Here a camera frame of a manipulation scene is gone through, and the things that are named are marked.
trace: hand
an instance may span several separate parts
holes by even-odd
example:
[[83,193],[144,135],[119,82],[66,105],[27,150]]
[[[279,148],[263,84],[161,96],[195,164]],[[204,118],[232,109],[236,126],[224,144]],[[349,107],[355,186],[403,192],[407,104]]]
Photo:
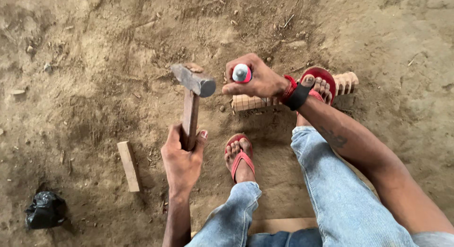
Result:
[[[235,83],[232,79],[233,68],[237,64],[246,64],[253,73],[248,83]],[[258,96],[261,98],[280,98],[290,83],[284,77],[271,70],[256,54],[249,53],[226,64],[226,78],[229,84],[223,87],[223,94]]]
[[174,124],[169,127],[167,142],[161,148],[161,156],[169,184],[169,195],[187,195],[200,176],[203,160],[203,147],[207,141],[207,130],[201,130],[196,137],[192,151],[181,149],[180,133],[182,125]]

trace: wrist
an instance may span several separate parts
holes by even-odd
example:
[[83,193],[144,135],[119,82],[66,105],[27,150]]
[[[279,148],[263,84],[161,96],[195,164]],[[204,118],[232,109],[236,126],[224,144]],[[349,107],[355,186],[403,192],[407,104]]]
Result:
[[281,99],[290,84],[290,81],[288,81],[286,78],[280,77],[279,82],[276,85],[278,91],[274,96]]
[[169,188],[169,200],[182,201],[189,199],[191,189]]

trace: person's left hand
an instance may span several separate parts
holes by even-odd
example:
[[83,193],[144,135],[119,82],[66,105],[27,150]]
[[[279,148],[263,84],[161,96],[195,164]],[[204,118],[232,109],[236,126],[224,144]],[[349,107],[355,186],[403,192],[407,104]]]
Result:
[[181,123],[171,125],[167,142],[161,148],[170,196],[189,195],[191,192],[200,176],[203,148],[208,137],[208,131],[201,130],[192,151],[185,151],[181,148],[181,131]]

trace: light blue jeans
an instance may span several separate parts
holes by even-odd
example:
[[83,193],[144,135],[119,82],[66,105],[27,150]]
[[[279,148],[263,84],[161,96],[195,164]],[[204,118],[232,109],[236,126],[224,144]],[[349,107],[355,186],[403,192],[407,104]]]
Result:
[[187,246],[416,246],[372,191],[313,127],[293,129],[318,229],[247,236],[261,196],[255,182],[238,183]]

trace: sandy floor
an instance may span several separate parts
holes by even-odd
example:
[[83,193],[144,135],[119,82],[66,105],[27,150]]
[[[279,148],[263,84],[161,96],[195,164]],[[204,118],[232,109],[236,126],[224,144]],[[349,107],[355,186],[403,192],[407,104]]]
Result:
[[[168,66],[192,57],[218,84],[201,101],[209,143],[192,230],[229,195],[223,149],[237,132],[253,142],[263,190],[254,218],[313,217],[290,148],[295,115],[280,107],[234,116],[221,94],[225,63],[248,52],[280,74],[303,65],[354,71],[361,90],[334,106],[393,149],[454,222],[453,15],[454,0],[0,0],[2,245],[159,246],[167,195],[159,149],[183,108]],[[115,145],[124,140],[143,193],[128,192]],[[71,223],[26,231],[23,211],[44,189],[66,199]]]

